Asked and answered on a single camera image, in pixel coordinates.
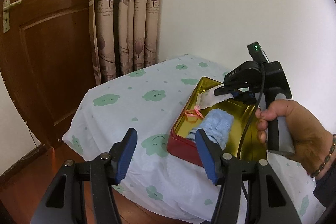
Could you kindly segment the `person right hand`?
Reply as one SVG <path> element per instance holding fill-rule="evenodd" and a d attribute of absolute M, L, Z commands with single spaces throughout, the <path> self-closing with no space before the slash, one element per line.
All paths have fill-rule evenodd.
<path fill-rule="evenodd" d="M 330 152 L 334 135 L 328 132 L 319 120 L 296 101 L 276 100 L 264 110 L 257 110 L 257 138 L 266 142 L 269 122 L 285 117 L 293 139 L 295 154 L 288 159 L 299 162 L 309 175 L 320 180 L 335 161 L 335 152 Z"/>

